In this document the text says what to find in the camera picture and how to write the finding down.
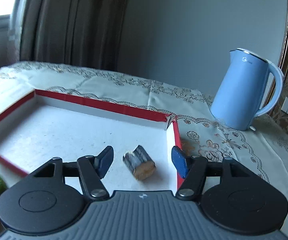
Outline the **red shallow cardboard box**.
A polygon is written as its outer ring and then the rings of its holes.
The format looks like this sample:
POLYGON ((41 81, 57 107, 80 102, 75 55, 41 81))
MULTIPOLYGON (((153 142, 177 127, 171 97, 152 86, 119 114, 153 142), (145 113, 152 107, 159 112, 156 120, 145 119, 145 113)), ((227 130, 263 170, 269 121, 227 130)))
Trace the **red shallow cardboard box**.
POLYGON ((0 162, 20 176, 53 157, 73 162, 111 146, 114 160, 102 180, 109 192, 176 191, 175 145, 180 145, 179 129, 170 114, 74 95, 34 90, 0 113, 0 162), (156 165, 144 181, 136 180, 122 160, 137 146, 156 165))

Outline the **light blue electric kettle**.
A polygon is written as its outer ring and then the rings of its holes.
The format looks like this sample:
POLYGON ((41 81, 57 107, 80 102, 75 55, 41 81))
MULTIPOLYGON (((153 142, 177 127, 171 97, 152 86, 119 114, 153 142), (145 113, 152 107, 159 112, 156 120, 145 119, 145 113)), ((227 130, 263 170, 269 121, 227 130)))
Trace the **light blue electric kettle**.
POLYGON ((284 75, 274 63, 247 49, 237 48, 229 55, 229 68, 210 111, 226 126, 245 131, 254 118, 275 107, 283 90, 284 75), (275 92, 269 103, 260 108, 270 74, 275 78, 275 92))

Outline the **sheer white curtain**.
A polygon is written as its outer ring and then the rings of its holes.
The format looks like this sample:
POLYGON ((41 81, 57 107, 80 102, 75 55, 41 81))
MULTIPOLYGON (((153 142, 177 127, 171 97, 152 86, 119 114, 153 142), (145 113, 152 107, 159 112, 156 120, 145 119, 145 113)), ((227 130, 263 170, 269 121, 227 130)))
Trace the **sheer white curtain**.
POLYGON ((10 14, 7 42, 9 64, 19 61, 26 2, 27 0, 15 0, 12 13, 10 14))

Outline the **dark brown curtain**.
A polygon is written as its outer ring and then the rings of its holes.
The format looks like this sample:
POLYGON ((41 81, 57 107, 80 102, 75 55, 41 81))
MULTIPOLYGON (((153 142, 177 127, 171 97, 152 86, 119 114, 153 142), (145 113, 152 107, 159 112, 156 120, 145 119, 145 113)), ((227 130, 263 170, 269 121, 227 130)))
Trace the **dark brown curtain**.
POLYGON ((116 70, 127 0, 26 0, 19 59, 116 70))

